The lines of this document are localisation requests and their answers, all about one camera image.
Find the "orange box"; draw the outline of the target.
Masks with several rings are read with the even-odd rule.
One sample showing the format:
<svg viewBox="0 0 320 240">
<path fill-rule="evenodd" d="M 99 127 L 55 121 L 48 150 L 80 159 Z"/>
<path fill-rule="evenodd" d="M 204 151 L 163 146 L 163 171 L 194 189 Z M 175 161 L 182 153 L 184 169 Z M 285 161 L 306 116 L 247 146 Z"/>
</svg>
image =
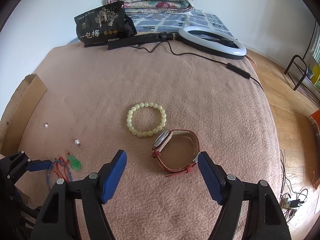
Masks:
<svg viewBox="0 0 320 240">
<path fill-rule="evenodd" d="M 309 120 L 316 132 L 317 137 L 319 137 L 319 129 L 320 129 L 320 110 L 315 111 L 311 115 L 309 115 Z"/>
</svg>

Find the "black snack bag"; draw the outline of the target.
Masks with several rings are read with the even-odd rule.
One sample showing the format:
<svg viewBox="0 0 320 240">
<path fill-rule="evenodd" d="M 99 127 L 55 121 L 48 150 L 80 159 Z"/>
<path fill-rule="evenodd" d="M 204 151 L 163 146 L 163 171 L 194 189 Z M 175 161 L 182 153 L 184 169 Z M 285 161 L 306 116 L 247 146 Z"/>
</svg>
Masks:
<svg viewBox="0 0 320 240">
<path fill-rule="evenodd" d="M 89 10 L 74 18 L 78 39 L 86 47 L 108 44 L 137 34 L 133 20 L 117 1 Z"/>
</svg>

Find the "blue checked bed sheet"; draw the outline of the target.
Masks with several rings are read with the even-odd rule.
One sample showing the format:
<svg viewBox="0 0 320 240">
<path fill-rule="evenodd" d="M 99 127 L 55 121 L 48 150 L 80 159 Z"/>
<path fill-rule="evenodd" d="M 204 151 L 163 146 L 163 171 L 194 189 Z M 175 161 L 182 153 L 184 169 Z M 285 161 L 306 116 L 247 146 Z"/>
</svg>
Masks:
<svg viewBox="0 0 320 240">
<path fill-rule="evenodd" d="M 233 37 L 225 24 L 216 16 L 196 10 L 185 14 L 140 13 L 129 14 L 138 32 L 178 32 L 183 27 L 204 27 Z"/>
</svg>

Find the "black metal rack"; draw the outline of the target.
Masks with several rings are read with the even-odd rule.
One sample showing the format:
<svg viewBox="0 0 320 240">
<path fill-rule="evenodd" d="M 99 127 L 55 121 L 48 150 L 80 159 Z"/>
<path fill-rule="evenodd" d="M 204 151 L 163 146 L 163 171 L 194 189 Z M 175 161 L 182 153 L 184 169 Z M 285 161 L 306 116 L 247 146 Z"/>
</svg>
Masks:
<svg viewBox="0 0 320 240">
<path fill-rule="evenodd" d="M 300 91 L 319 106 L 319 89 L 311 82 L 313 72 L 300 55 L 294 55 L 287 65 L 284 75 L 292 82 L 291 88 Z"/>
</svg>

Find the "black tripod stand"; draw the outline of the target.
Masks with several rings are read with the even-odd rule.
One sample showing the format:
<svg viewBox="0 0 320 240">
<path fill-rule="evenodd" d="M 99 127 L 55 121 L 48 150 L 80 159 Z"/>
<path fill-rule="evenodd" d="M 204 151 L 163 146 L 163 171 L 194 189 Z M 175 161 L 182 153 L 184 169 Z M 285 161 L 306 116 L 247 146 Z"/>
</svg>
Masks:
<svg viewBox="0 0 320 240">
<path fill-rule="evenodd" d="M 121 40 L 116 40 L 110 42 L 107 45 L 108 50 L 114 50 L 123 47 L 129 47 L 133 45 L 141 45 L 146 43 L 155 43 L 155 42 L 163 42 L 163 41 L 170 41 L 178 37 L 178 33 L 147 33 L 142 35 L 136 35 L 128 38 L 124 38 Z"/>
</svg>

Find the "blue bangle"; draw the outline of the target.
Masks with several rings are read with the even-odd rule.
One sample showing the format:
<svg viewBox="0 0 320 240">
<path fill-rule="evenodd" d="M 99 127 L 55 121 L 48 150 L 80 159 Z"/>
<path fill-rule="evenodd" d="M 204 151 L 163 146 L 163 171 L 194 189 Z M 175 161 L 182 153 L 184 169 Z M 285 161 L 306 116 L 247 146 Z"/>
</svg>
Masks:
<svg viewBox="0 0 320 240">
<path fill-rule="evenodd" d="M 46 175 L 46 183 L 47 186 L 50 187 L 50 174 L 53 172 L 58 179 L 64 179 L 67 182 L 73 181 L 73 176 L 71 173 L 71 170 L 69 168 L 69 161 L 65 161 L 63 157 L 60 157 L 59 159 L 54 160 L 48 170 Z"/>
</svg>

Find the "watch with red strap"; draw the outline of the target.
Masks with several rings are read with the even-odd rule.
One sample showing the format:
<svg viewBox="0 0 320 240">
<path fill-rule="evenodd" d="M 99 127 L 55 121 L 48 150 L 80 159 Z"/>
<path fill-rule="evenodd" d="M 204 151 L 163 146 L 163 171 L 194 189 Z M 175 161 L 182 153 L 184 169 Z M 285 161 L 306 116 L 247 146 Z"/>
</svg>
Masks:
<svg viewBox="0 0 320 240">
<path fill-rule="evenodd" d="M 187 129 L 164 130 L 152 147 L 152 157 L 167 177 L 190 173 L 197 167 L 199 153 L 197 135 Z"/>
</svg>

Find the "cardboard box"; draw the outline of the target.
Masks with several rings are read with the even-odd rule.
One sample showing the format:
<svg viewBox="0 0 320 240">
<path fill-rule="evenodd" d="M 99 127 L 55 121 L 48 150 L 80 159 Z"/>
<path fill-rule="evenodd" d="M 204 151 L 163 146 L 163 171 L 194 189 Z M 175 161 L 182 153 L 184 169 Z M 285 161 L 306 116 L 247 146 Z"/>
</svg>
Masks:
<svg viewBox="0 0 320 240">
<path fill-rule="evenodd" d="M 27 75 L 19 84 L 1 118 L 1 155 L 18 151 L 28 121 L 46 90 L 37 74 Z"/>
</svg>

